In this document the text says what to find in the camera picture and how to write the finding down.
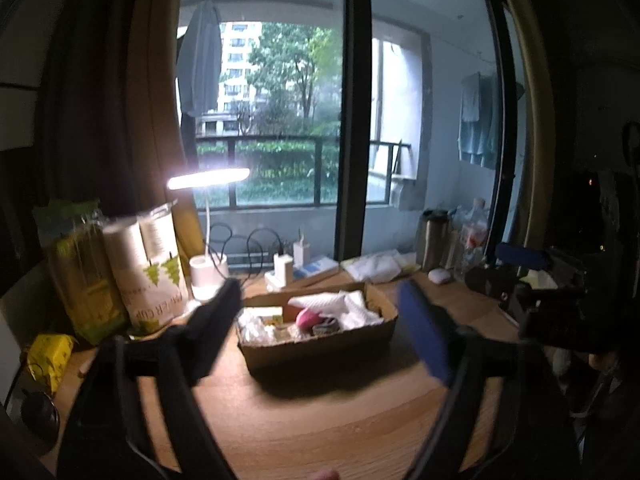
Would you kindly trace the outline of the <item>cotton swab pack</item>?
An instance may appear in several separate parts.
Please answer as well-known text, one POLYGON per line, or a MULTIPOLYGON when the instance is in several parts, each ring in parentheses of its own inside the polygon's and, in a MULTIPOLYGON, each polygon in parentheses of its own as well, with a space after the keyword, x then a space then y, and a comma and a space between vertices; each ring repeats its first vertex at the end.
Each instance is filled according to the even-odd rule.
POLYGON ((283 324, 281 307, 244 308, 236 320, 242 341, 247 344, 272 344, 276 328, 283 324))

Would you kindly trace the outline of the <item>pink plush toy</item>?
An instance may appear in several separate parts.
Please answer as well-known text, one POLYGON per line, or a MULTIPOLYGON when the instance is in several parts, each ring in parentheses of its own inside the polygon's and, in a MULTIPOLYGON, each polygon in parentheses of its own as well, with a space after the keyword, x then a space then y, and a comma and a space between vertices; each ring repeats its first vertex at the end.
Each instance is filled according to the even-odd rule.
POLYGON ((320 324, 323 318, 317 312, 304 309, 296 316, 295 324, 304 333, 311 333, 314 326, 320 324))

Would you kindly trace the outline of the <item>white waffle cloth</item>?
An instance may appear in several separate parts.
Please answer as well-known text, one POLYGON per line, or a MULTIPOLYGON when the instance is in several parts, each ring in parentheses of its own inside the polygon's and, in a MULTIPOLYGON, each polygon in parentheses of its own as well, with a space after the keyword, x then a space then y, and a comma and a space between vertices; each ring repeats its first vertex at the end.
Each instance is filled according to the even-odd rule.
POLYGON ((300 313, 313 313, 319 318, 335 318, 342 330, 356 330, 384 321, 381 315, 367 308, 361 290, 295 296, 288 300, 288 306, 299 308, 300 313))

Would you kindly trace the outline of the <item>clear bubble wrap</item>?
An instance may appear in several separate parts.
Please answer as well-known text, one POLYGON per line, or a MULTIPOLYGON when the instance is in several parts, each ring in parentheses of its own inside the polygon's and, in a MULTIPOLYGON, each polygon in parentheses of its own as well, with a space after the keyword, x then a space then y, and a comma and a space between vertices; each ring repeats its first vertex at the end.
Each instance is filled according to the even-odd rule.
POLYGON ((274 328, 271 315, 264 315, 255 309, 244 309, 236 322, 243 344, 273 344, 274 328))

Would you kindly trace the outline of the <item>grey dotted glove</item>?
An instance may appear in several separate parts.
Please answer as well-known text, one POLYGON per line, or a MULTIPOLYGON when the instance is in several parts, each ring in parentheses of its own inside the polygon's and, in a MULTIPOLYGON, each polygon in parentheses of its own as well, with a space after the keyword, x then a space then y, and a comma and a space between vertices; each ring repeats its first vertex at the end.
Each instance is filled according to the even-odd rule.
POLYGON ((319 323, 311 327, 311 333, 316 337, 332 335, 341 330, 341 324, 337 318, 322 318, 319 323))

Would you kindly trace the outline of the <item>tissue pack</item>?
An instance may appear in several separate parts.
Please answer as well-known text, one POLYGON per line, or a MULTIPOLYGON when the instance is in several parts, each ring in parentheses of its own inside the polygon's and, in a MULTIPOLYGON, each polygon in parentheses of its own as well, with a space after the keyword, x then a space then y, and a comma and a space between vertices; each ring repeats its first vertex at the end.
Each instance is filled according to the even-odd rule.
POLYGON ((528 270, 527 274, 520 278, 520 281, 529 284, 531 289, 558 289, 559 286, 552 276, 544 271, 528 270))

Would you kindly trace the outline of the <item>clear water bottle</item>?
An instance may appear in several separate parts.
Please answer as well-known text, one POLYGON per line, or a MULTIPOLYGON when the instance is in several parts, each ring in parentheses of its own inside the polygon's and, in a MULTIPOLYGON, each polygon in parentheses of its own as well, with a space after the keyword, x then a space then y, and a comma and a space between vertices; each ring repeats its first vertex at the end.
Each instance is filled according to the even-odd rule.
POLYGON ((483 259, 484 246, 488 235, 488 215, 486 200, 475 197, 472 208, 464 215, 459 244, 460 256, 457 274, 463 276, 483 259))

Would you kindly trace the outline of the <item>white small case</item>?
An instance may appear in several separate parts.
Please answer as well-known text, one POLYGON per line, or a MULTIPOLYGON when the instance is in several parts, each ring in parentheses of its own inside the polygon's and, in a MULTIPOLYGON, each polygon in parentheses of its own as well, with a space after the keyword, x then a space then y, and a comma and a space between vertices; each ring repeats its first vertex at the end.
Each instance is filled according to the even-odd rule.
POLYGON ((431 283, 440 286, 445 285, 451 282, 452 275, 451 272, 444 268, 432 269, 427 273, 427 278, 431 283))

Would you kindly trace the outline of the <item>white desk lamp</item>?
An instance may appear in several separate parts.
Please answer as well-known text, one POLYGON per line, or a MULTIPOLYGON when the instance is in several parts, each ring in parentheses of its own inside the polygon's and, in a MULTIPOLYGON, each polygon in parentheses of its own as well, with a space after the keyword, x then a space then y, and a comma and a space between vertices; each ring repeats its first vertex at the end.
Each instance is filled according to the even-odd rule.
POLYGON ((212 215, 210 214, 209 190, 217 186, 244 181, 249 175, 248 168, 232 166, 182 174, 171 177, 167 181, 167 187, 171 191, 201 190, 204 192, 205 252, 203 255, 192 257, 189 261, 192 296, 201 304, 213 299, 229 277, 227 257, 220 252, 214 252, 210 246, 212 215))

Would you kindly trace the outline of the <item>steel thermos tumbler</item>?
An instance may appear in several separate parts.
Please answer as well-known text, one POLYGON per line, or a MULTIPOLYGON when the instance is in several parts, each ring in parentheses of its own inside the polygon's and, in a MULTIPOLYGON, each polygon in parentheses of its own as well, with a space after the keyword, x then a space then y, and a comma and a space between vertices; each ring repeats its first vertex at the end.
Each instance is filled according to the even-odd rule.
POLYGON ((448 240, 448 223, 446 210, 427 209, 421 214, 416 230, 416 263, 425 272, 440 266, 448 240))

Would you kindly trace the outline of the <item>paper cup pack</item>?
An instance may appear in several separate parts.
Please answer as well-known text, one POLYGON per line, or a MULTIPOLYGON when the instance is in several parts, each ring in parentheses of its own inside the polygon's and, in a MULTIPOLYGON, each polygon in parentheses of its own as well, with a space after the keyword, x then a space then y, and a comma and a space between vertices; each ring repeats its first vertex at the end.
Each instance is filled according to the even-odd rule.
POLYGON ((102 226, 122 303, 139 336, 155 333, 183 315, 189 301, 171 208, 166 203, 102 226))

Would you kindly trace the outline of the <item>white plastic bag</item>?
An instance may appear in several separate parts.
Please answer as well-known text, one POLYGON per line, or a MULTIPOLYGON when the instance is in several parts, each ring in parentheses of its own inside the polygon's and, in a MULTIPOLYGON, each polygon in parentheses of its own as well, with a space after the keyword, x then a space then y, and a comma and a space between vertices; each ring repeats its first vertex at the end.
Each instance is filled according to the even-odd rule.
POLYGON ((420 269, 416 254, 403 254, 397 249, 351 258, 341 262, 341 268, 356 282, 384 284, 413 274, 420 269))

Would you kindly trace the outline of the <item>white charger plug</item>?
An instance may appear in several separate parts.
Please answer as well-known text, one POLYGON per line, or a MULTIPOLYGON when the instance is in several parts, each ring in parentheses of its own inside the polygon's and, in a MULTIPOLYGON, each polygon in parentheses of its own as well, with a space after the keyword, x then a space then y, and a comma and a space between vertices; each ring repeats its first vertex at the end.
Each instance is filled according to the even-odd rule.
POLYGON ((303 268, 310 263, 310 245, 307 243, 302 229, 298 229, 298 237, 292 247, 294 266, 296 266, 296 268, 303 268))

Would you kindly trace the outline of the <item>white power strip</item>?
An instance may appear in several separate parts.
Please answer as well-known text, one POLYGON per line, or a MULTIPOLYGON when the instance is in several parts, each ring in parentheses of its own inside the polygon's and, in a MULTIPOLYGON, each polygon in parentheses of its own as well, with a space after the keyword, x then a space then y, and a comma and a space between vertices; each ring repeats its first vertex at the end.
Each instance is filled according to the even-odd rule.
POLYGON ((293 278, 286 285, 279 285, 273 271, 267 271, 264 275, 268 292, 278 292, 279 290, 289 290, 294 288, 308 287, 317 284, 326 278, 340 272, 340 264, 328 257, 321 257, 301 268, 293 268, 293 278))

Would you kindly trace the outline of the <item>brown cardboard box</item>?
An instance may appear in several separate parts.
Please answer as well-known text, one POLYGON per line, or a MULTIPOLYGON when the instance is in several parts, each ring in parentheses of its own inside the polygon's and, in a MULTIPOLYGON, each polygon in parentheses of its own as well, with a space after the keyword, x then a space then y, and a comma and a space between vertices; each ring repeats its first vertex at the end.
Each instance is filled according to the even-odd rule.
POLYGON ((244 308, 249 307, 281 307, 283 309, 283 324, 276 328, 276 340, 273 344, 243 344, 238 323, 235 321, 234 331, 238 338, 238 346, 252 374, 284 364, 298 364, 306 359, 346 353, 365 344, 382 344, 390 341, 398 319, 397 308, 384 292, 366 283, 270 292, 245 299, 244 308), (367 308, 381 315, 384 321, 378 325, 364 326, 356 330, 341 330, 339 333, 320 337, 312 333, 304 333, 296 326, 295 320, 300 310, 288 306, 290 298, 340 290, 345 292, 361 290, 367 308))

